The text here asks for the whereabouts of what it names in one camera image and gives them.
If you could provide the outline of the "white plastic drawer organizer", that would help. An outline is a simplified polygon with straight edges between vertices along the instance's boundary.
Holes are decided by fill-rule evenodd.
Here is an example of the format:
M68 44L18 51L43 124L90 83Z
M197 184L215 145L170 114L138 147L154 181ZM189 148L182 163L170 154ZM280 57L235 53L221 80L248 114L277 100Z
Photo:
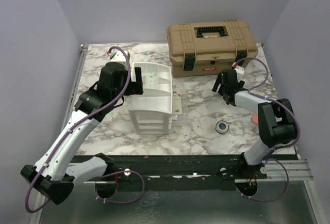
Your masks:
M181 115L172 113L173 92L183 96L180 86L173 86L172 70L169 66L153 62L134 62L132 68L142 70L143 94L132 94L128 100L128 112L138 135L169 134L173 127L184 126L187 114L183 100ZM135 81L135 71L131 75Z

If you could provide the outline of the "pink round makeup sponge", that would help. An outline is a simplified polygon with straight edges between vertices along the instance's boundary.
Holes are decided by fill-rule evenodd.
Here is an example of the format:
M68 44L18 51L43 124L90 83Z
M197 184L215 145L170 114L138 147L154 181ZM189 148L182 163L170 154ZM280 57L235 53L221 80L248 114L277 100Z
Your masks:
M254 123L254 124L258 124L258 115L257 114L253 114L252 117L251 117L251 121Z

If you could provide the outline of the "small cream sachet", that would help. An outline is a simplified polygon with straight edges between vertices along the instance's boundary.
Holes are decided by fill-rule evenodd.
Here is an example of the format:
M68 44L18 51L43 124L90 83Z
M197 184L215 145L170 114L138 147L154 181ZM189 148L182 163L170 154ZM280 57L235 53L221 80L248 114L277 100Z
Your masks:
M181 115L183 113L181 94L173 92L172 100L172 113L174 115Z

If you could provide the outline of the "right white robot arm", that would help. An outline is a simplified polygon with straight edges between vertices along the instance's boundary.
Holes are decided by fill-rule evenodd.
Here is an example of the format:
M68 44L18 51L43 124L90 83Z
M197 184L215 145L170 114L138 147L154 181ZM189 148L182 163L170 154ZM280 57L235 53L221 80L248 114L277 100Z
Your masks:
M265 157L296 141L300 128L288 99L258 97L243 86L244 81L238 80L238 72L229 69L218 75L212 91L222 96L226 104L258 115L259 138L240 155L240 163L237 165L238 174L242 178L249 178L255 173L255 166L260 165Z

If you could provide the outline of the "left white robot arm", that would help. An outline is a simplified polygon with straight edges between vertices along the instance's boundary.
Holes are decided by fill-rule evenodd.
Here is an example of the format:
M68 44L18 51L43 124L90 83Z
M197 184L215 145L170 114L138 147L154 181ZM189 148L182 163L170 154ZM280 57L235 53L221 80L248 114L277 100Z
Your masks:
M87 136L108 113L120 107L118 100L142 93L142 79L131 80L130 65L106 63L99 80L79 96L69 121L50 149L35 164L22 168L21 175L29 188L49 202L61 204L75 186L94 178L116 179L122 170L103 153L73 167L69 164Z

